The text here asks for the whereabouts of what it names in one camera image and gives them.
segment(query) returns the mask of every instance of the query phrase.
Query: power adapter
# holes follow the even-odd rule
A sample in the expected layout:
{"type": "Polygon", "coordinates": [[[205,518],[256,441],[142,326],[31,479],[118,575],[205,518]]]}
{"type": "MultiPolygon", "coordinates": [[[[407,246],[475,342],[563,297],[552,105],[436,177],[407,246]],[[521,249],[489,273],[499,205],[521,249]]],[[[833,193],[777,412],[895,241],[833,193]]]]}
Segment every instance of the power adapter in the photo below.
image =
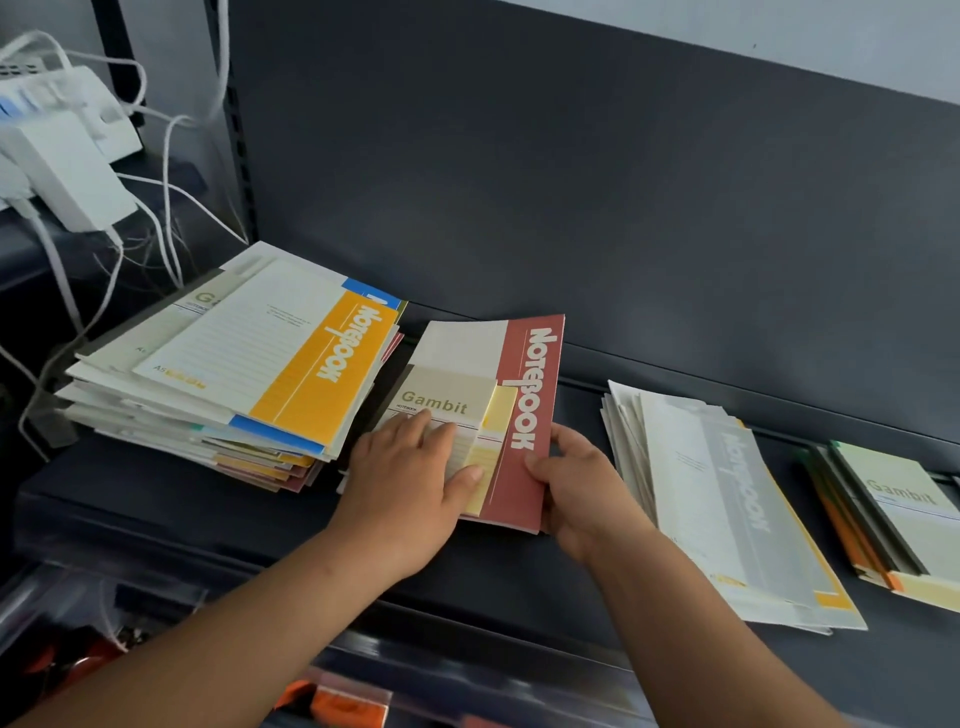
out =
{"type": "Polygon", "coordinates": [[[72,110],[0,123],[0,151],[71,232],[104,231],[136,212],[133,195],[72,110]]]}

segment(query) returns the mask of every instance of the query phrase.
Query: white cable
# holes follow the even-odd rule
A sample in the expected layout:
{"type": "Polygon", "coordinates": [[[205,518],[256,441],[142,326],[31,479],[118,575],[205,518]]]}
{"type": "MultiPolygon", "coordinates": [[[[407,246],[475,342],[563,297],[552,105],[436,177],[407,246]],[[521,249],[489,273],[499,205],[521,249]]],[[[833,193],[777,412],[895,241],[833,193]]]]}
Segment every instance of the white cable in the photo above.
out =
{"type": "Polygon", "coordinates": [[[73,324],[74,330],[80,333],[84,328],[84,322],[80,317],[80,309],[77,307],[77,300],[70,289],[70,280],[66,276],[66,270],[63,268],[63,261],[60,259],[60,252],[54,244],[50,231],[47,230],[43,220],[40,219],[40,213],[34,204],[30,201],[34,190],[30,185],[27,175],[20,169],[12,159],[4,154],[0,154],[0,200],[6,200],[7,203],[20,213],[20,217],[30,223],[34,229],[36,237],[40,241],[40,247],[47,254],[47,260],[50,262],[50,270],[53,271],[54,280],[60,290],[60,297],[63,298],[63,305],[66,307],[67,316],[73,324]]]}
{"type": "Polygon", "coordinates": [[[20,372],[20,374],[22,374],[23,376],[25,376],[27,379],[30,380],[31,384],[36,385],[36,375],[34,375],[33,372],[27,369],[26,364],[21,362],[18,358],[16,358],[13,354],[8,352],[2,346],[0,346],[0,356],[3,356],[7,361],[13,364],[13,366],[16,367],[16,369],[20,372]]]}
{"type": "Polygon", "coordinates": [[[167,246],[163,241],[163,227],[160,225],[160,221],[157,219],[156,215],[154,214],[154,211],[151,210],[136,195],[133,195],[133,201],[136,203],[137,207],[139,207],[140,209],[142,209],[144,212],[147,213],[147,216],[150,217],[151,222],[153,222],[154,228],[156,228],[156,238],[160,242],[160,258],[163,260],[163,265],[167,269],[167,274],[170,276],[170,280],[174,283],[174,285],[177,286],[178,288],[182,288],[183,284],[180,282],[180,279],[177,277],[176,271],[173,269],[173,267],[170,264],[170,256],[167,253],[167,246]]]}
{"type": "MultiPolygon", "coordinates": [[[[166,231],[166,236],[164,237],[161,235],[160,237],[160,249],[163,250],[164,245],[169,247],[170,254],[174,260],[174,265],[177,268],[181,288],[183,287],[183,273],[180,269],[180,260],[177,256],[177,248],[174,243],[173,234],[171,233],[170,223],[170,137],[173,135],[174,129],[179,125],[209,127],[217,119],[217,116],[224,105],[224,99],[227,97],[228,75],[230,68],[230,23],[228,0],[218,0],[217,2],[217,35],[220,39],[220,52],[218,54],[219,58],[217,62],[217,88],[213,95],[213,101],[210,103],[209,111],[202,120],[197,120],[188,114],[177,114],[176,116],[167,117],[167,127],[163,131],[163,156],[161,159],[161,165],[163,179],[163,220],[166,224],[166,227],[164,228],[166,231]]],[[[153,112],[152,109],[150,111],[146,111],[140,106],[131,106],[131,109],[143,111],[144,113],[150,113],[152,116],[160,116],[162,118],[162,115],[157,112],[153,112]]]]}
{"type": "Polygon", "coordinates": [[[136,75],[140,80],[140,88],[136,92],[136,97],[129,103],[120,101],[121,106],[128,108],[128,116],[133,113],[131,110],[132,107],[139,106],[147,97],[147,69],[143,67],[143,63],[140,61],[135,61],[134,59],[118,59],[111,56],[98,56],[95,53],[82,53],[81,51],[68,50],[65,51],[65,53],[67,56],[73,56],[75,58],[85,59],[87,61],[101,61],[103,63],[115,63],[117,65],[131,65],[136,68],[136,75]]]}
{"type": "Polygon", "coordinates": [[[127,646],[120,642],[117,638],[117,632],[120,630],[114,629],[113,625],[110,623],[110,618],[107,616],[107,593],[104,591],[104,586],[106,585],[104,579],[100,580],[100,617],[104,621],[104,629],[107,631],[107,639],[110,640],[117,649],[126,654],[129,652],[127,646]]]}
{"type": "Polygon", "coordinates": [[[54,279],[57,281],[60,296],[63,298],[63,305],[66,306],[66,312],[70,317],[70,322],[73,324],[74,330],[79,334],[84,330],[84,321],[80,317],[80,309],[77,307],[77,300],[73,297],[73,291],[70,289],[70,280],[66,276],[66,270],[63,268],[63,261],[60,259],[57,246],[54,244],[53,238],[50,237],[50,231],[48,231],[47,226],[43,224],[43,220],[40,219],[40,214],[36,211],[33,204],[31,204],[29,200],[22,200],[19,201],[19,203],[21,206],[30,206],[33,210],[33,214],[27,217],[27,221],[33,227],[34,232],[36,232],[36,237],[40,240],[40,245],[43,246],[43,251],[47,254],[47,260],[50,261],[50,269],[54,272],[54,279]]]}
{"type": "MultiPolygon", "coordinates": [[[[122,172],[117,172],[117,177],[120,177],[120,178],[122,178],[122,179],[124,179],[124,180],[134,180],[135,182],[148,182],[149,184],[159,184],[159,185],[161,185],[161,186],[163,185],[163,181],[162,181],[162,180],[151,180],[149,177],[137,177],[136,175],[127,175],[127,174],[124,174],[124,173],[122,173],[122,172]]],[[[217,225],[219,225],[219,226],[220,226],[221,228],[223,228],[225,231],[229,232],[231,235],[233,235],[233,237],[235,237],[235,238],[236,238],[237,240],[239,240],[241,243],[243,243],[244,245],[250,245],[250,243],[247,242],[247,240],[245,240],[245,239],[242,238],[240,235],[238,235],[238,234],[236,233],[236,231],[235,231],[233,228],[231,228],[227,223],[225,223],[223,220],[221,220],[221,219],[220,219],[219,217],[217,217],[215,214],[213,214],[212,212],[210,212],[210,210],[207,209],[200,200],[198,200],[196,197],[194,197],[193,195],[191,195],[191,194],[190,194],[189,192],[187,192],[185,189],[183,189],[182,187],[177,187],[175,184],[170,184],[169,182],[167,183],[167,186],[170,187],[170,189],[173,189],[173,190],[178,191],[181,195],[183,195],[183,197],[185,197],[187,200],[189,200],[189,201],[192,202],[194,205],[196,205],[196,206],[199,207],[201,210],[203,210],[203,211],[207,214],[207,216],[208,216],[211,220],[213,220],[213,222],[215,222],[217,225]]]]}
{"type": "Polygon", "coordinates": [[[180,259],[177,256],[177,246],[174,243],[174,235],[171,228],[171,209],[170,209],[170,137],[173,136],[174,129],[178,124],[186,121],[190,117],[186,114],[174,116],[163,133],[163,157],[162,157],[162,178],[163,178],[163,221],[166,223],[164,228],[167,233],[166,241],[170,246],[170,253],[173,256],[177,267],[177,275],[180,278],[180,288],[183,287],[183,271],[180,269],[180,259]]]}
{"type": "Polygon", "coordinates": [[[107,311],[107,307],[110,304],[110,299],[113,298],[113,289],[116,288],[117,278],[120,275],[120,267],[123,265],[124,258],[124,243],[123,238],[117,234],[117,231],[113,227],[109,227],[105,230],[107,237],[110,239],[110,242],[113,243],[113,246],[117,249],[117,261],[113,265],[113,270],[110,272],[110,278],[107,281],[107,291],[104,293],[104,299],[100,302],[100,307],[97,308],[97,312],[93,314],[93,318],[90,319],[84,330],[81,331],[69,344],[66,344],[62,347],[57,353],[47,359],[46,363],[43,365],[43,368],[40,369],[40,374],[36,377],[36,386],[34,387],[34,393],[31,395],[30,399],[27,401],[27,406],[23,408],[23,412],[20,413],[19,419],[16,421],[16,430],[19,432],[23,438],[31,444],[31,446],[36,450],[37,454],[43,459],[43,462],[49,463],[50,458],[47,457],[46,453],[39,448],[36,443],[30,438],[30,435],[27,433],[27,416],[30,414],[30,410],[36,404],[37,399],[39,399],[40,394],[43,392],[43,387],[46,383],[47,378],[50,376],[51,370],[54,368],[54,365],[60,360],[60,358],[67,352],[72,352],[73,348],[79,344],[87,333],[97,325],[100,319],[103,317],[104,313],[107,311]]]}
{"type": "Polygon", "coordinates": [[[230,71],[230,16],[228,0],[217,2],[217,35],[220,37],[220,53],[217,63],[217,92],[210,103],[204,123],[209,125],[217,119],[217,114],[227,98],[227,81],[230,71]]]}
{"type": "Polygon", "coordinates": [[[43,31],[27,31],[26,33],[11,40],[3,48],[0,48],[0,62],[6,61],[7,59],[15,56],[31,43],[35,43],[38,40],[46,40],[48,43],[50,43],[50,45],[53,46],[54,53],[57,54],[57,58],[60,60],[61,68],[71,68],[73,66],[73,64],[70,62],[70,59],[67,58],[66,51],[63,50],[63,46],[60,45],[56,38],[51,36],[49,33],[44,33],[43,31]]]}

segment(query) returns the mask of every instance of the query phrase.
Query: notebook text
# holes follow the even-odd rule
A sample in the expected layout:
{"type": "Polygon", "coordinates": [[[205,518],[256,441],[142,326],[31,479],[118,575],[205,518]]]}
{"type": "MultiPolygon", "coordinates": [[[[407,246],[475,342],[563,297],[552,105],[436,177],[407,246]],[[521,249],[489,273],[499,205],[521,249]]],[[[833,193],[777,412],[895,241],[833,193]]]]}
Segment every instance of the notebook text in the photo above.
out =
{"type": "Polygon", "coordinates": [[[353,317],[349,327],[343,331],[326,327],[324,331],[339,336],[340,341],[333,345],[333,354],[326,358],[324,365],[317,372],[320,379],[339,381],[341,372],[347,368],[347,360],[353,356],[353,350],[360,346],[364,334],[374,321],[382,321],[380,312],[368,305],[360,306],[360,311],[353,317]]]}
{"type": "Polygon", "coordinates": [[[557,340],[551,328],[534,328],[530,331],[530,347],[527,349],[526,369],[523,379],[506,379],[505,387],[519,387],[520,401],[516,404],[520,414],[514,420],[514,433],[510,438],[513,449],[533,449],[537,437],[537,410],[543,387],[543,368],[546,366],[547,343],[557,340]]]}

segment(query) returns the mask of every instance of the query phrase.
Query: blue stripe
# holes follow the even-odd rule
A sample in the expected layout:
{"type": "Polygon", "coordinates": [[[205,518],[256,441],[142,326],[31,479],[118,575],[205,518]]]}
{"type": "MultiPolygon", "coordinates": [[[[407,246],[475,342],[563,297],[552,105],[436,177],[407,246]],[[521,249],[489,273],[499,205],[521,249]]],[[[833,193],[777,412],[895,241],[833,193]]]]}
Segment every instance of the blue stripe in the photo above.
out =
{"type": "Polygon", "coordinates": [[[249,417],[244,417],[243,415],[233,415],[233,417],[230,418],[230,426],[311,455],[319,455],[324,451],[324,446],[320,443],[307,440],[305,437],[294,435],[286,430],[264,425],[257,420],[251,420],[249,417]]]}
{"type": "Polygon", "coordinates": [[[403,301],[396,296],[391,296],[389,293],[384,293],[383,291],[374,288],[371,285],[361,283],[359,280],[347,279],[344,281],[343,287],[346,288],[347,291],[359,293],[365,298],[379,299],[380,301],[384,302],[384,305],[389,306],[394,311],[398,310],[400,308],[400,304],[403,303],[403,301]]]}

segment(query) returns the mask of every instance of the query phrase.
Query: wall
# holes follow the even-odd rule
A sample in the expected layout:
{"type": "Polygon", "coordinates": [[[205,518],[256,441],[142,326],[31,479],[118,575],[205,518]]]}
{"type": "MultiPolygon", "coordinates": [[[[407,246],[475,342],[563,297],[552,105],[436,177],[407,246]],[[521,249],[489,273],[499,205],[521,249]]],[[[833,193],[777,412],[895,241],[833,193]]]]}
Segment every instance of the wall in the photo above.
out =
{"type": "Polygon", "coordinates": [[[960,103],[956,0],[507,1],[960,103]]]}
{"type": "MultiPolygon", "coordinates": [[[[505,1],[960,103],[956,0],[505,1]]],[[[150,76],[149,105],[203,113],[216,83],[204,0],[121,5],[133,51],[150,76]]],[[[0,3],[2,38],[30,28],[54,34],[68,48],[103,52],[87,0],[0,3]]],[[[98,72],[107,77],[102,67],[98,72]]],[[[162,124],[148,122],[144,138],[159,151],[162,124]]],[[[232,169],[224,173],[213,143],[229,159],[223,121],[211,136],[175,132],[173,149],[198,165],[212,182],[213,205],[223,209],[223,185],[235,195],[235,179],[232,169]]]]}

